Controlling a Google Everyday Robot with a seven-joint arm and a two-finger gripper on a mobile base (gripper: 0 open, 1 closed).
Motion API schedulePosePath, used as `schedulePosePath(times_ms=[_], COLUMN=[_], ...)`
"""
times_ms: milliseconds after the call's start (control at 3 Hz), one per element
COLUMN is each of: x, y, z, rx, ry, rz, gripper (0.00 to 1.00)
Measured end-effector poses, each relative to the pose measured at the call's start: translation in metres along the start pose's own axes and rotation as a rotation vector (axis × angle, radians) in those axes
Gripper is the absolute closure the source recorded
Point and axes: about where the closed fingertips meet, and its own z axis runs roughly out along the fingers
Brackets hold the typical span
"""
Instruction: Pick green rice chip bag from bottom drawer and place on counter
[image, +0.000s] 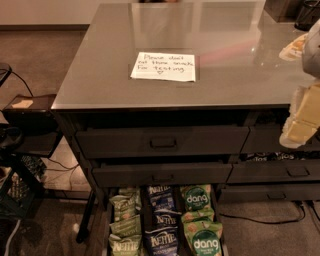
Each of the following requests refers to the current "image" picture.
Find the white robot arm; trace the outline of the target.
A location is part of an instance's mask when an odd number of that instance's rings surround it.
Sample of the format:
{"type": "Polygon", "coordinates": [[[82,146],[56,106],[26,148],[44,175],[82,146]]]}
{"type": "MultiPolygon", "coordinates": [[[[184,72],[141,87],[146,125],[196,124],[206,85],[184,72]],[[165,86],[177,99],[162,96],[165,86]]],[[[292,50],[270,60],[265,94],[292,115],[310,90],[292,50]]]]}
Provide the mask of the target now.
{"type": "Polygon", "coordinates": [[[305,145],[320,128],[320,21],[283,48],[279,57],[286,61],[300,59],[303,71],[315,78],[314,84],[294,92],[290,115],[279,137],[282,146],[296,149],[305,145]]]}

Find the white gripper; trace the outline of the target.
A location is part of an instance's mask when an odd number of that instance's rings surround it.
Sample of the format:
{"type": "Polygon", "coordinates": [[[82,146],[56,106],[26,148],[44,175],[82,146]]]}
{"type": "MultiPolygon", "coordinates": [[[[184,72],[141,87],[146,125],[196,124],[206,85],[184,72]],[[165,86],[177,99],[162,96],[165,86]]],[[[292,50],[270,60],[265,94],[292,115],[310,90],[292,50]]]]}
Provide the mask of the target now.
{"type": "MultiPolygon", "coordinates": [[[[289,43],[279,53],[286,61],[302,56],[307,34],[289,43]]],[[[290,115],[282,128],[279,143],[286,148],[297,149],[318,131],[320,127],[320,80],[315,79],[309,86],[300,86],[292,96],[290,115]]]]}

